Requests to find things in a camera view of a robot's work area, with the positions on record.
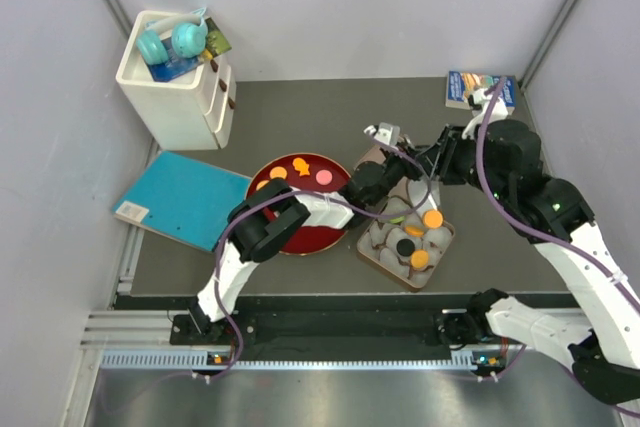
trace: round red tray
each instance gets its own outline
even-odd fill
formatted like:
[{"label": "round red tray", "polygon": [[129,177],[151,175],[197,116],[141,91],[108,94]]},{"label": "round red tray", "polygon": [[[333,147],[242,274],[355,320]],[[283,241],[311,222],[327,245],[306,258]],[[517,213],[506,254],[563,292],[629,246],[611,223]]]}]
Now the round red tray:
[{"label": "round red tray", "polygon": [[[309,173],[300,177],[300,174],[293,168],[293,159],[302,157],[309,164]],[[247,196],[256,191],[256,186],[262,180],[270,180],[269,172],[274,167],[284,167],[287,169],[286,181],[289,185],[301,190],[315,190],[316,192],[334,192],[340,189],[349,181],[349,173],[337,162],[317,154],[290,154],[275,159],[265,165],[251,179]],[[320,170],[328,170],[333,174],[333,180],[329,185],[320,185],[316,182],[316,173]],[[267,217],[273,219],[273,213],[265,210]],[[313,254],[321,250],[328,249],[338,242],[345,234],[344,230],[336,230],[330,227],[301,227],[298,232],[287,242],[282,249],[285,254]]]}]

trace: white drawer unit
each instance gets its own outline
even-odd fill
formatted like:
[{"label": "white drawer unit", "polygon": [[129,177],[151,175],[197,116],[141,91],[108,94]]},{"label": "white drawer unit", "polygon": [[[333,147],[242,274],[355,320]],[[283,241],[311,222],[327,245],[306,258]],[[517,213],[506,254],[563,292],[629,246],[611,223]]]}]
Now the white drawer unit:
[{"label": "white drawer unit", "polygon": [[232,115],[226,111],[235,106],[235,81],[225,55],[170,82],[155,82],[135,45],[147,22],[173,15],[149,10],[138,14],[116,81],[163,150],[222,148],[231,129]]},{"label": "white drawer unit", "polygon": [[236,105],[236,80],[231,67],[228,66],[226,72],[220,77],[209,110],[205,114],[205,120],[222,149],[227,146],[231,133],[231,121]]}]

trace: metal floor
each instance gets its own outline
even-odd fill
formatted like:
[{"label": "metal floor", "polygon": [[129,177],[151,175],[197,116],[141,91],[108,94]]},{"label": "metal floor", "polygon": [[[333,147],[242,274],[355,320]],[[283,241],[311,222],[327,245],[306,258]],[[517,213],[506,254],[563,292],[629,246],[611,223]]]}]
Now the metal floor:
[{"label": "metal floor", "polygon": [[[118,409],[167,374],[100,375],[107,407]],[[497,384],[444,372],[245,371],[210,386],[185,375],[155,385],[115,415],[96,400],[101,393],[94,394],[87,427],[622,425],[611,408],[536,353],[524,354]]]}]

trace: colorful book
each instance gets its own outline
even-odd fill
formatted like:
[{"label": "colorful book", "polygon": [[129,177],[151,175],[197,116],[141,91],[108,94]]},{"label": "colorful book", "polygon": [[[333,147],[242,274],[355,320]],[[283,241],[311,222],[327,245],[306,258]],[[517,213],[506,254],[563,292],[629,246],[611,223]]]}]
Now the colorful book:
[{"label": "colorful book", "polygon": [[161,153],[113,207],[116,218],[211,252],[250,179]]},{"label": "colorful book", "polygon": [[190,57],[188,59],[178,57],[171,45],[171,38],[164,39],[162,41],[162,44],[167,49],[169,60],[163,62],[162,64],[147,64],[149,72],[151,73],[151,77],[156,82],[169,82],[176,77],[180,77],[181,75],[192,71],[200,64],[202,64],[202,60],[199,56]]},{"label": "colorful book", "polygon": [[[468,109],[467,98],[476,88],[488,88],[497,84],[499,75],[472,74],[469,72],[449,71],[447,77],[447,97],[445,105],[456,109]],[[516,106],[515,79],[507,77],[507,82],[502,89],[502,98],[509,113],[513,113]]]},{"label": "colorful book", "polygon": [[231,44],[227,40],[227,37],[222,33],[218,25],[213,21],[211,17],[204,19],[207,23],[207,44],[204,52],[201,54],[205,60],[211,60],[218,55],[222,55],[225,52],[231,50]]}]

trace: teal headphones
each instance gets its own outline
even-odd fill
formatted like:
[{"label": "teal headphones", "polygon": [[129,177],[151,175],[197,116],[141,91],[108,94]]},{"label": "teal headphones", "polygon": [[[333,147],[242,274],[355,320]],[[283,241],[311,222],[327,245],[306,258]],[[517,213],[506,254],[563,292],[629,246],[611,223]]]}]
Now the teal headphones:
[{"label": "teal headphones", "polygon": [[148,65],[162,64],[169,60],[169,53],[160,40],[160,34],[171,29],[171,46],[179,57],[188,59],[204,50],[208,32],[204,9],[192,14],[175,15],[148,24],[136,39],[138,50]]}]

